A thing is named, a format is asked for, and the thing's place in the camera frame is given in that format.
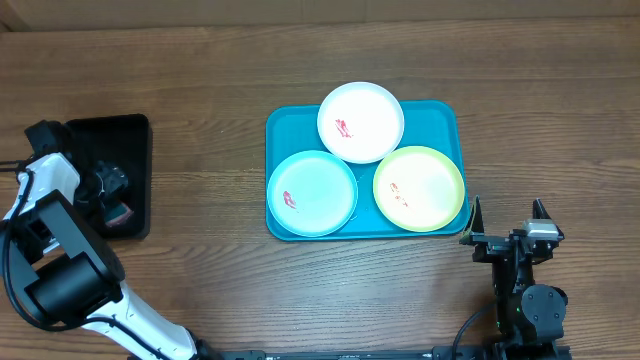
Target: plate rim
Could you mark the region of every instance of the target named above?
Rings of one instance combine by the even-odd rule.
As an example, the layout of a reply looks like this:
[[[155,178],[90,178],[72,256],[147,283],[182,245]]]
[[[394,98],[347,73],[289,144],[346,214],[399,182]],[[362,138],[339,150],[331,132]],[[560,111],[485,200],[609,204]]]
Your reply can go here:
[[[380,200],[378,200],[378,192],[376,191],[376,189],[378,188],[378,182],[380,180],[380,173],[384,170],[386,165],[399,156],[404,156],[406,155],[406,153],[412,153],[416,151],[423,154],[435,155],[436,157],[439,158],[439,160],[444,160],[443,162],[447,163],[447,167],[450,167],[450,165],[453,165],[453,168],[456,170],[454,171],[454,177],[458,182],[458,185],[459,185],[458,187],[462,190],[462,193],[460,194],[458,199],[458,204],[455,207],[457,210],[452,212],[452,215],[449,218],[445,218],[445,221],[442,221],[432,226],[412,227],[412,226],[407,226],[406,224],[402,224],[398,221],[395,221],[389,216],[389,214],[384,209],[384,207],[380,206]],[[406,147],[397,149],[393,151],[391,154],[389,154],[387,157],[385,157],[380,162],[380,164],[378,164],[378,167],[376,168],[376,172],[373,175],[372,191],[373,191],[373,199],[376,203],[376,206],[378,206],[378,209],[382,213],[382,215],[384,215],[384,217],[386,217],[394,225],[411,232],[435,231],[447,226],[447,224],[449,224],[451,221],[453,221],[456,218],[456,216],[458,216],[458,213],[460,212],[460,210],[462,209],[462,206],[464,205],[464,200],[466,198],[466,192],[467,192],[465,188],[465,181],[464,181],[464,178],[462,177],[462,173],[460,172],[460,169],[458,169],[458,166],[453,162],[453,160],[451,160],[447,155],[443,154],[442,152],[436,149],[433,149],[427,146],[419,146],[419,145],[406,146]]]
[[[327,144],[327,141],[325,141],[325,137],[323,136],[323,132],[320,131],[320,119],[322,118],[322,114],[326,111],[328,105],[328,101],[331,100],[332,98],[336,97],[341,91],[344,91],[345,88],[349,88],[349,87],[355,87],[355,86],[364,86],[364,87],[369,87],[369,88],[373,88],[376,91],[382,93],[382,95],[387,98],[392,106],[399,112],[400,114],[400,123],[402,125],[401,129],[400,129],[400,136],[396,139],[396,142],[394,144],[394,146],[391,148],[391,151],[387,152],[386,154],[382,155],[379,158],[376,158],[375,160],[370,160],[370,161],[354,161],[353,159],[345,159],[341,156],[339,156],[338,154],[336,154],[334,152],[334,149],[332,149],[331,146],[329,146]],[[393,153],[397,148],[398,145],[400,145],[400,142],[402,141],[402,137],[404,136],[404,127],[405,127],[405,119],[404,119],[404,110],[402,110],[402,106],[400,105],[400,101],[398,101],[398,99],[387,89],[385,89],[384,87],[372,83],[372,82],[368,82],[368,81],[353,81],[353,82],[348,82],[346,84],[342,84],[340,86],[338,86],[337,88],[333,89],[323,100],[322,103],[320,104],[320,108],[318,109],[318,116],[316,118],[316,127],[318,130],[318,135],[320,136],[320,140],[322,141],[322,144],[324,145],[324,147],[327,148],[327,150],[329,150],[329,152],[335,156],[337,156],[340,160],[352,163],[352,164],[371,164],[374,163],[376,161],[380,161],[382,159],[384,159],[385,157],[389,156],[391,153]]]
[[[281,165],[286,164],[287,162],[291,162],[294,160],[291,160],[291,158],[293,157],[300,157],[301,159],[308,159],[309,156],[305,156],[305,155],[309,155],[309,153],[314,153],[312,155],[317,155],[318,157],[322,157],[325,159],[328,159],[329,161],[331,161],[332,163],[337,164],[340,168],[342,168],[344,170],[344,172],[347,174],[347,177],[349,178],[351,185],[353,187],[353,202],[351,204],[351,210],[349,211],[348,216],[345,217],[345,219],[337,226],[332,227],[328,232],[324,232],[322,234],[319,235],[307,235],[307,234],[301,234],[298,231],[294,231],[292,229],[290,229],[287,225],[283,224],[278,216],[276,216],[276,212],[273,210],[273,206],[272,206],[272,201],[270,201],[270,199],[272,199],[272,196],[270,196],[271,191],[270,189],[272,189],[272,185],[273,183],[273,179],[274,179],[274,174],[276,174],[276,172],[278,171],[278,168],[280,168]],[[340,159],[339,157],[337,157],[336,155],[327,152],[327,151],[322,151],[322,150],[305,150],[305,151],[300,151],[297,152],[287,158],[285,158],[284,160],[282,160],[274,169],[273,172],[271,173],[271,176],[269,177],[269,181],[267,183],[267,188],[266,188],[266,200],[267,200],[267,206],[269,208],[269,211],[271,212],[271,215],[273,216],[274,220],[280,224],[280,226],[282,226],[285,230],[291,232],[292,234],[298,235],[298,236],[303,236],[305,238],[319,238],[322,236],[326,236],[329,234],[332,234],[338,230],[340,230],[345,224],[347,224],[349,222],[349,219],[353,216],[353,213],[356,210],[357,204],[358,204],[358,181],[356,180],[355,174],[353,173],[353,170],[351,170],[351,168],[349,167],[349,165],[347,165],[342,159]]]

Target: red logo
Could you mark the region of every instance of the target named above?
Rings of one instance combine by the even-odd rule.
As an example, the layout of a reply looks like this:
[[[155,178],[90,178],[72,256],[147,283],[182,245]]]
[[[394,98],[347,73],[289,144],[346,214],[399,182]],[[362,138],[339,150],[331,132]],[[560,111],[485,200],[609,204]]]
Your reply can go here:
[[[291,194],[289,194],[288,191],[284,192],[284,203],[287,204],[287,206],[292,209],[296,208],[296,202],[293,200],[293,198],[291,197]]]
[[[396,194],[395,199],[398,200],[398,202],[404,205],[405,207],[409,207],[409,204],[407,204],[407,201],[400,195],[400,189],[398,189],[398,185],[396,185],[396,183],[391,183],[390,187],[391,187],[391,191],[393,191],[393,193]]]
[[[336,120],[336,128],[338,128],[338,131],[340,131],[340,135],[342,135],[342,137],[353,137],[353,135],[349,134],[349,129],[347,129],[347,124],[344,122],[344,120]]]

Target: plastic tray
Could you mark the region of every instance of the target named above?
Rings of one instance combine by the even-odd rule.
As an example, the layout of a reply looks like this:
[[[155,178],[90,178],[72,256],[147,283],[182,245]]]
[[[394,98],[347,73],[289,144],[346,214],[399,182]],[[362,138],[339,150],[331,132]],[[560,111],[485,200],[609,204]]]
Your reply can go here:
[[[401,101],[404,112],[404,136],[398,148],[412,145],[427,146],[447,155],[464,175],[458,126],[453,110],[437,100]],[[319,105],[286,106],[274,111],[266,125],[266,181],[284,159],[304,150],[324,150],[316,124]],[[267,227],[277,238],[285,241],[357,240],[398,238],[406,236],[451,235],[460,232],[469,218],[469,199],[465,196],[462,209],[445,227],[430,232],[411,232],[399,228],[382,215],[373,199],[373,175],[380,162],[372,164],[347,163],[358,180],[356,210],[340,230],[322,237],[308,238],[284,229],[275,220],[267,205]]]

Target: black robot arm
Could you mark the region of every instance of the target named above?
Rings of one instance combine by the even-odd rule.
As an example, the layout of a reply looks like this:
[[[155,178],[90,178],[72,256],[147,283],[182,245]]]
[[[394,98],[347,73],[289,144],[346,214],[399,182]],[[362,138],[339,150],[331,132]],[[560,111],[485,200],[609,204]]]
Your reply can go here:
[[[501,336],[487,340],[490,358],[571,358],[568,348],[555,344],[564,335],[567,295],[559,288],[536,284],[533,277],[533,266],[553,258],[553,250],[563,239],[540,199],[533,202],[533,217],[521,229],[512,230],[507,237],[487,236],[476,196],[460,243],[475,247],[474,262],[492,266]]]

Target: black tray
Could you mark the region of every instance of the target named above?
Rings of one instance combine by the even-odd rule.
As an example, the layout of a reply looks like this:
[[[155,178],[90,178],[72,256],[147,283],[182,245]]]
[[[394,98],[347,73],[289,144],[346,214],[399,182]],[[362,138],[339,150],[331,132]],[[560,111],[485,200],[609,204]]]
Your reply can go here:
[[[151,149],[153,132],[142,114],[77,119],[66,123],[81,146],[97,159],[117,164],[129,178],[130,190],[121,200],[133,210],[131,218],[113,228],[96,229],[107,240],[144,239],[151,225]]]

